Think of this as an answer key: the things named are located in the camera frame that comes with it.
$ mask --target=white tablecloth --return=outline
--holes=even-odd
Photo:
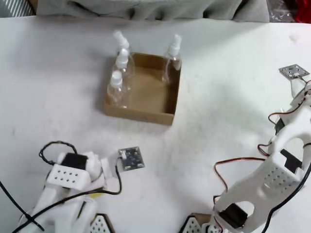
[[[158,55],[174,33],[183,36],[171,127],[101,112],[115,29],[135,51]],[[49,141],[68,141],[79,152],[101,157],[140,146],[146,167],[123,172],[122,194],[99,200],[117,233],[174,233],[191,212],[211,213],[212,196],[224,189],[213,164],[260,156],[257,144],[274,134],[268,114],[289,107],[290,83],[278,68],[297,63],[311,71],[311,25],[306,24],[27,17],[0,19],[0,32],[1,181],[31,209],[50,169],[37,154]],[[46,156],[56,160],[63,150],[53,146]],[[239,162],[219,171],[230,186],[258,165]],[[108,184],[118,188],[117,179]],[[305,187],[282,208],[268,232],[307,232],[310,193]],[[2,192],[0,211],[0,232],[11,232],[20,212]]]

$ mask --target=cardboard box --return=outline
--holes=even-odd
[[[180,71],[171,67],[171,83],[162,82],[163,57],[135,53],[135,76],[128,107],[120,108],[104,100],[108,116],[172,125],[179,89]]]

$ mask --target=black wire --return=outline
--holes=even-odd
[[[117,163],[118,163],[119,159],[121,159],[121,157],[117,158],[117,162],[116,162],[116,165],[115,165],[116,174],[117,174],[117,177],[118,177],[118,180],[119,180],[119,191],[118,192],[112,192],[112,191],[107,191],[107,190],[99,191],[97,189],[97,190],[87,191],[87,192],[83,192],[83,193],[78,193],[76,195],[72,195],[70,197],[64,198],[64,199],[62,199],[62,200],[60,200],[60,201],[58,201],[58,202],[56,202],[56,203],[46,207],[46,208],[44,208],[43,210],[39,211],[34,216],[32,216],[32,218],[35,219],[35,218],[39,217],[40,215],[42,215],[43,213],[45,213],[46,211],[50,210],[51,208],[53,208],[53,207],[55,207],[57,205],[63,204],[64,202],[66,202],[68,200],[71,200],[73,198],[77,198],[77,197],[80,197],[80,196],[83,196],[83,195],[89,195],[89,194],[95,194],[95,193],[106,193],[106,194],[110,194],[110,195],[118,195],[118,194],[120,194],[121,191],[122,191],[122,181],[121,181],[121,177],[120,177],[120,174],[119,174],[119,171],[118,171],[118,166],[117,166]],[[26,227],[29,223],[31,223],[31,221],[28,220],[24,224],[22,224],[19,227],[17,227],[12,233],[19,232],[24,227]]]
[[[279,205],[277,205],[276,207],[272,208],[270,210],[270,213],[268,215],[267,221],[266,221],[266,225],[264,226],[264,229],[262,230],[261,233],[265,233],[270,225],[271,222],[271,218],[273,213],[278,210],[279,208],[283,207],[286,203],[288,203],[299,191],[300,189],[303,187],[303,185],[305,184],[305,182],[307,181],[309,175],[311,172],[311,163],[308,167],[308,170],[306,171],[305,176],[303,177],[303,179],[301,180],[300,184],[298,185],[298,187],[294,190],[294,192],[292,192],[284,201],[282,201]]]
[[[47,164],[50,164],[50,165],[54,165],[56,162],[54,162],[53,160],[47,160],[46,157],[44,156],[43,152],[44,150],[49,147],[50,145],[52,144],[63,144],[63,145],[66,145],[66,146],[69,146],[72,148],[73,152],[75,154],[77,154],[77,149],[74,147],[74,145],[68,143],[68,142],[63,142],[63,141],[53,141],[53,142],[49,142],[48,144],[46,144],[39,152],[39,157],[43,159],[44,162],[46,162]]]
[[[4,185],[2,184],[1,181],[0,181],[0,187],[4,191],[4,193],[7,195],[7,197],[11,200],[11,202],[26,216],[28,221],[33,222],[38,228],[40,228],[42,231],[44,231],[44,228],[39,223],[37,223],[33,217],[31,217],[28,213],[26,213],[26,211],[24,211],[20,207],[20,205],[14,200],[14,198],[11,196],[9,191],[4,187]]]

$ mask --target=robotic arm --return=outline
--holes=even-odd
[[[57,164],[50,171],[42,195],[31,215],[37,214],[63,198],[81,192],[106,188],[104,170],[107,160],[100,160],[93,152],[83,155],[62,153]],[[106,217],[97,213],[97,203],[87,196],[79,196],[57,205],[38,216],[35,220],[44,228],[54,225],[56,233],[113,232]],[[33,223],[23,228],[21,233],[42,232]]]
[[[248,177],[224,192],[214,206],[211,224],[232,233],[251,233],[266,220],[271,209],[293,193],[311,163],[311,83],[297,93],[292,81],[294,100],[291,109],[280,114],[276,136],[268,147],[270,156]],[[284,149],[287,142],[299,138],[304,143],[302,162]],[[236,203],[248,201],[254,212],[248,216]]]

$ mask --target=clear plastic bottle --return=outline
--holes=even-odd
[[[125,49],[128,51],[129,55],[129,65],[132,67],[133,73],[135,73],[135,62],[134,62],[134,58],[133,58],[133,50],[130,46],[130,43],[128,42],[128,40],[126,39],[126,37],[123,36],[121,31],[115,31],[113,33],[113,36],[115,37],[115,39],[117,40],[118,43],[118,50],[117,50],[117,56],[119,55],[119,53],[121,52],[122,49]]]
[[[118,70],[122,73],[123,86],[127,92],[131,91],[133,85],[134,71],[129,64],[129,52],[126,49],[121,49],[117,56],[113,70]]]
[[[170,44],[169,49],[164,55],[163,76],[162,81],[170,83],[170,69],[174,67],[175,70],[181,68],[180,44],[181,36],[175,35],[173,42]]]
[[[122,85],[122,74],[118,70],[112,72],[107,95],[111,105],[127,108],[127,96]]]

